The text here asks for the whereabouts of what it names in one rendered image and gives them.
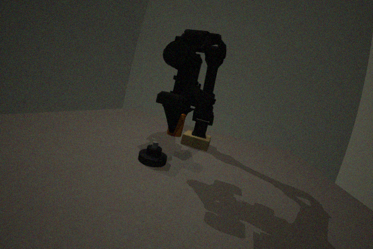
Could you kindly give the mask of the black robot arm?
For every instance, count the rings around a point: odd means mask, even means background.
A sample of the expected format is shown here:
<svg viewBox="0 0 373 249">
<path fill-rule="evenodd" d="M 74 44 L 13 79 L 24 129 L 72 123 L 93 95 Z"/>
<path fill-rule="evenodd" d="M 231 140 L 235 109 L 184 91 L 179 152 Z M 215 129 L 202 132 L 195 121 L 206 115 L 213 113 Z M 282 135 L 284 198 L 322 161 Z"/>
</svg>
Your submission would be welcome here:
<svg viewBox="0 0 373 249">
<path fill-rule="evenodd" d="M 212 46 L 212 45 L 218 45 Z M 169 43 L 163 50 L 164 61 L 177 69 L 180 73 L 186 73 L 199 77 L 202 59 L 200 54 L 205 53 L 207 64 L 206 78 L 203 90 L 201 84 L 192 84 L 186 99 L 192 98 L 199 103 L 193 111 L 192 120 L 196 121 L 193 136 L 206 138 L 208 125 L 213 125 L 215 104 L 214 84 L 218 68 L 223 63 L 226 56 L 226 44 L 221 39 L 221 35 L 209 33 L 202 30 L 186 29 L 181 36 L 176 36 L 175 41 Z M 209 122 L 208 122 L 209 121 Z"/>
</svg>

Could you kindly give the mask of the orange cylinder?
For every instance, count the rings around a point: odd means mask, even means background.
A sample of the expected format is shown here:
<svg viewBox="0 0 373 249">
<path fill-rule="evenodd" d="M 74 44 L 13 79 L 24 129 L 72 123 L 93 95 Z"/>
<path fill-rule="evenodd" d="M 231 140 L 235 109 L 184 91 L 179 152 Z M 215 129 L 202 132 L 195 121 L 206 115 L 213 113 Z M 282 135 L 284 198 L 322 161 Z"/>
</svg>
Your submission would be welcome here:
<svg viewBox="0 0 373 249">
<path fill-rule="evenodd" d="M 186 117 L 185 114 L 181 114 L 174 133 L 170 133 L 169 129 L 167 129 L 167 135 L 170 135 L 170 136 L 173 136 L 173 137 L 181 137 L 182 130 L 183 130 L 183 127 L 184 127 L 185 117 Z"/>
</svg>

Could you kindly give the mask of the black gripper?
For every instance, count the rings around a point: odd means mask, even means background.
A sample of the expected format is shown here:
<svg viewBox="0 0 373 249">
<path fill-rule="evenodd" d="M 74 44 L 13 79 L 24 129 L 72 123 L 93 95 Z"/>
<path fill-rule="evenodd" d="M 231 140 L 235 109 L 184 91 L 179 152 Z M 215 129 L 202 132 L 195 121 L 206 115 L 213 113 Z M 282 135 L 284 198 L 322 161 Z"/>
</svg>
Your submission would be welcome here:
<svg viewBox="0 0 373 249">
<path fill-rule="evenodd" d="M 194 110 L 191 106 L 197 108 L 199 105 L 193 98 L 192 100 L 186 99 L 192 84 L 195 81 L 199 84 L 198 77 L 177 72 L 177 75 L 173 79 L 175 79 L 173 91 L 161 91 L 157 94 L 156 98 L 156 103 L 160 103 L 164 107 L 170 133 L 174 133 L 181 114 L 187 116 L 189 112 Z"/>
</svg>

